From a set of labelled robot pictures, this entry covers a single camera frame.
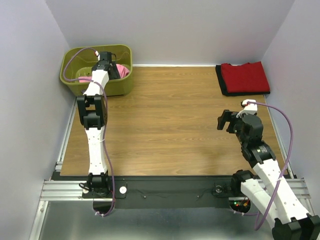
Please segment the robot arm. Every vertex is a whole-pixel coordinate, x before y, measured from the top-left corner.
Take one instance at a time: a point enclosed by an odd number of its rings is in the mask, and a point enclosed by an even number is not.
[[[257,105],[241,103],[243,110],[234,112],[224,110],[218,118],[218,130],[230,122],[227,132],[235,134],[241,144],[243,157],[263,181],[262,189],[250,171],[238,171],[232,176],[231,188],[235,195],[244,194],[264,214],[271,200],[276,184],[280,181],[266,220],[272,228],[276,240],[316,239],[320,232],[319,216],[311,216],[308,210],[296,198],[286,179],[282,176],[276,156],[263,140],[263,124],[257,116]]]
[[[105,161],[104,137],[108,120],[103,90],[109,79],[119,79],[119,72],[112,61],[111,52],[97,54],[97,63],[92,67],[92,79],[82,96],[76,98],[80,122],[85,128],[89,147],[88,180],[83,184],[84,192],[103,197],[109,194],[108,166]]]

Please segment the folded red cloth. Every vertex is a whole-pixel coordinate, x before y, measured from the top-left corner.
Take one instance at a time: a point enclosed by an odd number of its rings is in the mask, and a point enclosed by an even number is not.
[[[260,61],[240,66],[223,63],[221,74],[228,93],[270,93],[269,83]]]

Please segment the wooden table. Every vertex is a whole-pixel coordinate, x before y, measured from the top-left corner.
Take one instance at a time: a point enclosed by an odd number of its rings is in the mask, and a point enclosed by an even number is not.
[[[244,99],[226,97],[213,67],[135,67],[134,88],[108,98],[106,146],[118,176],[232,175],[250,170],[234,134],[217,130],[224,109]],[[258,107],[263,139],[284,161],[266,107]],[[76,111],[61,176],[86,176],[88,141]]]

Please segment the green basket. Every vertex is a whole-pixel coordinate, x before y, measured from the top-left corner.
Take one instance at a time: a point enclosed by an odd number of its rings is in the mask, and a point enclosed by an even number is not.
[[[132,52],[126,45],[102,45],[102,46],[90,46],[98,52],[111,52],[116,55],[116,63],[121,64],[130,70],[130,73],[121,79],[112,79],[106,84],[104,90],[107,96],[126,95],[131,92],[134,83],[132,75]],[[67,81],[63,77],[64,69],[69,60],[84,47],[73,48],[68,51],[62,61],[60,80],[67,85],[75,96],[82,95],[88,88],[89,82],[79,81]],[[91,76],[91,68],[97,63],[97,57],[90,49],[80,52],[73,61],[69,64],[65,71],[65,76],[68,79],[77,79],[84,76]]]

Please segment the cable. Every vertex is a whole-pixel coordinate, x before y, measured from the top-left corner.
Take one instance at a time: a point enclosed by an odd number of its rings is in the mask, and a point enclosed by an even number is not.
[[[248,201],[249,201],[249,198],[247,196],[245,196],[244,199],[240,203],[243,203],[246,199],[248,199]]]
[[[233,210],[233,209],[228,209],[230,212],[233,212],[234,214],[239,214],[239,215],[242,215],[242,216],[247,216],[247,217],[252,217],[252,216],[257,216],[260,212],[256,212],[256,213],[244,213],[244,212],[241,212],[241,211],[236,211],[236,210]]]
[[[249,202],[250,202],[250,199],[248,199],[244,204],[243,204],[243,206],[247,206],[248,204],[249,204]]]
[[[265,106],[265,107],[268,107],[268,108],[271,108],[271,109],[275,109],[275,110],[277,110],[279,113],[281,113],[284,116],[284,118],[286,119],[286,121],[287,121],[287,123],[289,125],[289,128],[290,128],[290,144],[289,144],[288,154],[287,154],[286,160],[284,162],[284,166],[283,166],[283,168],[282,168],[282,170],[280,172],[280,175],[279,175],[279,179],[280,179],[285,174],[285,171],[287,169],[287,166],[288,166],[288,163],[289,163],[289,159],[290,159],[290,156],[291,156],[292,145],[293,145],[293,141],[294,141],[294,130],[293,130],[292,124],[291,124],[288,116],[282,110],[280,110],[279,108],[277,108],[275,106],[271,106],[271,105],[268,105],[268,104],[265,104],[265,103],[261,103],[261,102],[252,102],[252,101],[248,101],[247,104],[257,104],[257,105]],[[255,223],[254,223],[254,230],[256,230],[256,231],[259,230],[260,227],[262,226],[262,224],[265,222],[265,220],[267,218],[267,215],[269,213],[269,210],[271,208],[271,205],[272,205],[273,201],[276,198],[276,194],[277,194],[280,182],[281,181],[277,181],[276,182],[276,185],[275,185],[274,191],[272,193],[272,196],[270,198],[269,204],[266,207],[264,215],[263,215],[263,217],[262,217],[262,219],[261,219],[259,224],[258,224],[258,219],[259,219],[259,216],[260,216],[260,212],[258,212],[256,220],[255,220]]]
[[[96,50],[95,50],[94,48],[92,48],[92,47],[84,47],[84,48],[80,49],[80,50],[68,61],[68,63],[65,65],[64,70],[63,70],[63,78],[64,78],[66,81],[69,81],[69,82],[74,82],[74,81],[77,81],[77,80],[85,80],[85,81],[88,81],[88,82],[97,84],[97,85],[100,87],[100,89],[101,89],[101,91],[102,91],[102,93],[103,93],[103,97],[104,97],[104,100],[105,100],[105,109],[106,109],[106,113],[108,114],[108,99],[107,99],[107,94],[106,94],[104,88],[101,86],[100,83],[95,82],[95,81],[93,81],[92,79],[87,79],[87,78],[81,78],[81,77],[79,77],[79,78],[69,79],[69,78],[66,77],[66,70],[67,70],[67,67],[69,66],[69,64],[73,61],[73,59],[75,59],[75,57],[76,57],[80,52],[82,52],[82,51],[84,51],[84,50],[87,50],[87,49],[91,49],[91,50],[93,50],[94,52],[96,52]],[[106,130],[107,130],[107,125],[105,126],[105,128],[104,128],[104,130],[103,130],[103,140],[102,140],[102,142],[104,142],[104,143],[103,143],[103,149],[104,149],[104,153],[105,153],[105,155],[106,155],[106,158],[107,158],[107,160],[108,160],[108,163],[109,163],[109,166],[110,166],[110,170],[111,170],[111,180],[112,180],[112,190],[113,190],[113,191],[111,191],[111,192],[112,192],[112,202],[111,202],[111,207],[110,207],[109,211],[108,211],[107,213],[105,213],[105,214],[101,214],[101,213],[99,213],[99,212],[96,212],[97,215],[102,216],[102,217],[109,215],[109,214],[111,213],[111,211],[114,209],[114,207],[115,207],[115,189],[116,189],[116,187],[115,187],[114,169],[113,169],[113,166],[112,166],[112,163],[111,163],[111,160],[110,160],[108,151],[107,151],[106,142],[105,142],[105,139],[106,139]]]
[[[87,190],[87,191],[89,191],[90,189],[87,187],[87,186],[85,186],[83,183],[79,183],[79,187],[80,188],[82,188],[83,190]]]
[[[122,57],[125,55],[125,54],[128,54],[130,56],[130,53],[125,51],[124,53],[122,53],[121,57],[119,59],[116,59],[116,61],[119,61],[122,59]]]
[[[114,53],[111,53],[111,55],[113,55],[114,56],[114,61],[117,61],[117,55],[115,55]]]

